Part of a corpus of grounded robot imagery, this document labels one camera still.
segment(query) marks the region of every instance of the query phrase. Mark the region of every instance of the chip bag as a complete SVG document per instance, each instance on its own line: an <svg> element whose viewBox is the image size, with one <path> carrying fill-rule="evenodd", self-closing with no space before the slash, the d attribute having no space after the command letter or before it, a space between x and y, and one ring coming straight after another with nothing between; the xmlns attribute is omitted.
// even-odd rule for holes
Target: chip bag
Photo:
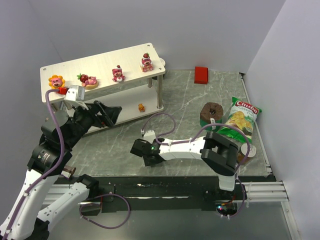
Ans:
<svg viewBox="0 0 320 240"><path fill-rule="evenodd" d="M249 142L252 143L254 124L261 109L252 106L250 103L240 101L236 97L232 97L232 102L233 105L225 124L240 129L247 136ZM239 132L225 126L222 127L218 133L238 140L241 143L246 142L245 138Z"/></svg>

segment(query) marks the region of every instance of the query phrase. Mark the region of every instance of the gray marble tabletop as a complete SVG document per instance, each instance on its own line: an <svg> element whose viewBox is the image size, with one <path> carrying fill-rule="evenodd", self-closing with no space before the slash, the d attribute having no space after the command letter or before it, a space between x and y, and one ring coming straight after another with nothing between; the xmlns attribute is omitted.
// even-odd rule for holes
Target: gray marble tabletop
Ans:
<svg viewBox="0 0 320 240"><path fill-rule="evenodd" d="M242 79L236 72L209 72L208 84L195 84L193 70L169 70L163 79L164 112L173 115L176 130L166 138L178 140L193 137L201 128L200 111L207 102L218 103L224 110L223 123L227 120L232 97L247 100ZM106 94L144 85L147 80L121 85L118 88L89 95L96 98ZM140 129L147 118L130 121L114 128L101 130L84 136L72 151L69 166L76 167L76 175L91 176L216 176L207 164L196 159L174 159L155 166L145 167L142 158L130 153L135 139L141 138ZM164 133L173 126L167 116L152 119L146 130ZM240 167L241 176L267 176L257 130L254 129L252 143L257 153L248 163Z"/></svg>

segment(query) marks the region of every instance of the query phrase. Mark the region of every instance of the gray floor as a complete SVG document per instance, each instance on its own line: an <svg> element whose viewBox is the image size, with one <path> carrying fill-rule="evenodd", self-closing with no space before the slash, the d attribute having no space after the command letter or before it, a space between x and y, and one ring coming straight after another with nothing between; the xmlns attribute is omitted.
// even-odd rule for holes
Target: gray floor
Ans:
<svg viewBox="0 0 320 240"><path fill-rule="evenodd" d="M116 226L125 211L101 213L91 218ZM133 211L122 227L107 230L80 219L74 208L50 234L49 240L290 240L280 202L250 203L232 218L193 210Z"/></svg>
<svg viewBox="0 0 320 240"><path fill-rule="evenodd" d="M138 81L121 85L117 89L99 92L99 95L89 95L86 97L87 99L99 97L146 83L146 80ZM232 106L233 96L243 101L247 100L241 76L238 73L210 71L209 83L203 85L194 84L193 70L168 71L163 80L164 112L174 116L177 128L167 138L178 140L193 137L201 128L199 124L200 111L207 102L222 105L224 110L223 122L225 122ZM156 166L145 167L142 158L130 153L135 139L141 138L140 129L145 121L146 118L138 119L83 137L74 147L72 152L73 158L69 161L68 165L77 168L76 175L217 175L203 161L195 159L175 159ZM167 132L172 126L170 118L160 116L151 120L147 128L159 134ZM256 129L253 132L252 142L257 148L257 154L250 162L241 166L239 174L241 176L267 176L266 162Z"/></svg>

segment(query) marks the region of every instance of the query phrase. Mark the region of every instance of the picture of chips on bag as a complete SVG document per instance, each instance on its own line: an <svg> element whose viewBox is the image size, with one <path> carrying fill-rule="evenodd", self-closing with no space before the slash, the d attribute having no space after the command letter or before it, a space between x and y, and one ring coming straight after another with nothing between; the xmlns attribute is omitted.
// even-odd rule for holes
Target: picture of chips on bag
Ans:
<svg viewBox="0 0 320 240"><path fill-rule="evenodd" d="M230 115L225 124L240 129L247 136L249 141L252 142L254 124L261 109L252 106L250 103L240 101L236 97L232 98L232 102L233 105ZM240 133L231 128L222 127L218 133L236 139L242 143L246 142L245 138Z"/></svg>

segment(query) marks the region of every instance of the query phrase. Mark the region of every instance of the white wall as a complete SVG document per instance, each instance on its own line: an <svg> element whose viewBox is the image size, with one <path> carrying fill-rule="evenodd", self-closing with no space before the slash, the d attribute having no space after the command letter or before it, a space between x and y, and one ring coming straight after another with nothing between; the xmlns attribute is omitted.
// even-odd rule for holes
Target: white wall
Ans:
<svg viewBox="0 0 320 240"><path fill-rule="evenodd" d="M40 67L60 58L28 1L0 1L0 224L22 187L47 110Z"/></svg>
<svg viewBox="0 0 320 240"><path fill-rule="evenodd" d="M320 239L320 1L286 0L245 84L303 239Z"/></svg>
<svg viewBox="0 0 320 240"><path fill-rule="evenodd" d="M64 61L147 42L167 69L246 73L285 0L29 0Z"/></svg>

